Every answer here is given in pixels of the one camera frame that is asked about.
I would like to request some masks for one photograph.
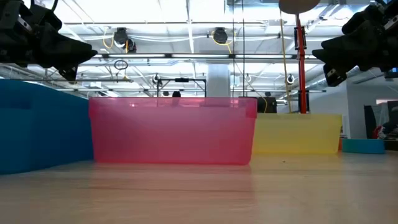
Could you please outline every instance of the teal bin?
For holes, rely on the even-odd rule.
[[[380,139],[343,139],[343,152],[385,154],[384,141]]]

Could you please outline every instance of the pink plastic container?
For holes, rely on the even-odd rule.
[[[90,98],[96,162],[248,164],[250,98]]]

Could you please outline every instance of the wooden table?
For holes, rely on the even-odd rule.
[[[0,176],[2,224],[397,223],[398,153],[250,166],[81,162]]]

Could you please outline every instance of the black equipment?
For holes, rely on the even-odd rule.
[[[124,27],[117,28],[116,32],[113,34],[113,39],[114,39],[115,43],[122,46],[121,48],[123,50],[125,50],[127,48],[128,53],[136,53],[137,52],[137,45],[127,35],[127,28],[124,28]]]
[[[326,40],[323,49],[312,51],[325,62],[328,86],[345,81],[346,72],[355,66],[362,72],[373,67],[388,72],[398,66],[398,0],[376,2],[352,16],[341,29],[343,36]]]
[[[53,8],[31,0],[28,9],[22,0],[0,1],[0,62],[21,67],[38,64],[55,67],[66,80],[75,81],[77,67],[97,54],[90,44],[58,33],[62,21]]]
[[[226,35],[225,29],[222,27],[217,27],[213,34],[214,41],[219,44],[225,44],[228,40],[228,35]]]
[[[277,101],[275,97],[251,97],[240,96],[240,98],[255,98],[257,99],[257,113],[277,113]]]

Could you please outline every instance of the yellow cable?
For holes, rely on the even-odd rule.
[[[227,48],[229,50],[229,54],[232,54],[231,47],[229,47],[229,44],[227,44]]]
[[[106,45],[106,43],[105,43],[105,35],[106,35],[106,31],[107,31],[107,30],[108,30],[108,28],[105,28],[104,38],[102,39],[102,42],[104,43],[104,46],[105,46],[107,49],[111,49],[111,48],[113,47],[114,36],[112,35],[112,44],[111,44],[111,46]]]
[[[287,85],[287,69],[286,69],[286,52],[285,52],[284,27],[283,27],[283,20],[282,20],[282,11],[280,9],[279,9],[279,14],[280,14],[280,34],[281,34],[281,38],[282,38],[282,51],[283,51],[283,54],[284,54],[286,97],[287,97],[287,104],[289,106],[289,113],[292,113],[292,105],[290,105],[289,87]]]

